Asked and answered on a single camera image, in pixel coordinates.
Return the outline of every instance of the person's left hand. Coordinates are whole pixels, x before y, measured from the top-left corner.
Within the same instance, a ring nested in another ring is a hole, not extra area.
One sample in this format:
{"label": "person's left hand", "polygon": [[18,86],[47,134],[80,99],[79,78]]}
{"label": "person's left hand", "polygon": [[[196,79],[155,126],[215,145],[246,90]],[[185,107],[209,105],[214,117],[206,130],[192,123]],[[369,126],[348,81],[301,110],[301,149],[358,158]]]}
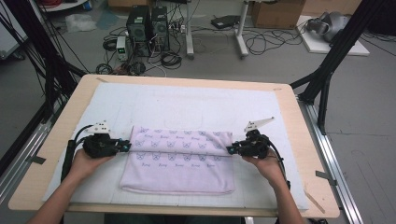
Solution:
{"label": "person's left hand", "polygon": [[102,163],[111,160],[113,157],[103,157],[99,159],[93,159],[87,153],[85,153],[84,149],[79,149],[76,152],[75,158],[73,159],[72,168],[70,169],[67,177],[73,178],[78,182],[90,176],[99,165]]}

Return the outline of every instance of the cardboard box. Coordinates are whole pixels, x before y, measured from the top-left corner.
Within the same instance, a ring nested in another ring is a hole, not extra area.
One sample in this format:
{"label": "cardboard box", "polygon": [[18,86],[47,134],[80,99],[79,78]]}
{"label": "cardboard box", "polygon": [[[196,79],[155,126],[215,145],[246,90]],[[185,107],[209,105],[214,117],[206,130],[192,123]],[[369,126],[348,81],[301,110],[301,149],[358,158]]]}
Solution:
{"label": "cardboard box", "polygon": [[130,8],[133,5],[151,6],[151,0],[108,0],[108,5],[114,8]]}
{"label": "cardboard box", "polygon": [[255,27],[294,29],[305,0],[279,0],[275,4],[255,3],[251,18]]}
{"label": "cardboard box", "polygon": [[360,3],[361,0],[306,0],[302,15],[318,17],[325,11],[353,15]]}

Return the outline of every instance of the patterned fabric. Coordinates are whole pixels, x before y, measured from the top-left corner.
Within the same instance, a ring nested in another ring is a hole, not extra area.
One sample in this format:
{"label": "patterned fabric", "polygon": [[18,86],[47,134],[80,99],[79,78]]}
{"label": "patterned fabric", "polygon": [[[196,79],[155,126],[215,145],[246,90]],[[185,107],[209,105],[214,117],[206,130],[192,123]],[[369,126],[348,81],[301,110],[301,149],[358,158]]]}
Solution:
{"label": "patterned fabric", "polygon": [[175,152],[230,156],[228,146],[233,134],[229,132],[173,131],[134,127],[132,151]]}
{"label": "patterned fabric", "polygon": [[161,194],[224,194],[234,190],[232,133],[134,127],[120,187]]}

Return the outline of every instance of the computer tower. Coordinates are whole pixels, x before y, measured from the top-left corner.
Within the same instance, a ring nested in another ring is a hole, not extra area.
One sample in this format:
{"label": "computer tower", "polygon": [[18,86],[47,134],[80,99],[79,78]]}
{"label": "computer tower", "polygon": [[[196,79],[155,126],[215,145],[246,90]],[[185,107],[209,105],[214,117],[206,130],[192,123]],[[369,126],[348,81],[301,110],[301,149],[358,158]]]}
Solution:
{"label": "computer tower", "polygon": [[156,50],[168,51],[170,48],[166,7],[154,7],[151,11],[151,22]]}
{"label": "computer tower", "polygon": [[133,54],[139,57],[150,56],[154,41],[151,41],[153,34],[149,6],[132,6],[126,28]]}
{"label": "computer tower", "polygon": [[149,6],[132,6],[126,27],[131,42],[144,42],[152,38]]}

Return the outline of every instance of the aluminum frame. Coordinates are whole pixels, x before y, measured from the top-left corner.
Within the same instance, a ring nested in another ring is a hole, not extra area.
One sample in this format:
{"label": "aluminum frame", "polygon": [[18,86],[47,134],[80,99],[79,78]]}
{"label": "aluminum frame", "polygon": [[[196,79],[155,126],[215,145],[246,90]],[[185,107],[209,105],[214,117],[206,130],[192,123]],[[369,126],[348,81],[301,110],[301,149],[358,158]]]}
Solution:
{"label": "aluminum frame", "polygon": [[303,108],[306,110],[306,114],[309,117],[308,121],[310,122],[313,133],[317,138],[321,156],[326,162],[326,168],[329,171],[330,178],[337,180],[337,185],[334,187],[336,188],[338,198],[343,205],[343,211],[345,212],[349,223],[362,224],[363,221],[361,219],[361,214],[357,205],[355,204],[355,201],[353,200],[352,194],[349,191],[349,187],[347,186],[347,182],[344,179],[343,172],[338,164],[338,161],[335,158],[329,138],[327,135],[321,133],[321,130],[318,126],[317,110],[313,105],[304,104]]}
{"label": "aluminum frame", "polygon": [[14,189],[15,184],[18,184],[21,176],[24,175],[29,168],[31,162],[30,158],[36,155],[46,140],[50,130],[53,126],[53,116],[48,119],[46,123],[40,123],[32,132],[29,139],[24,144],[22,150],[14,161],[8,166],[7,170],[0,179],[0,204],[2,204],[8,194]]}

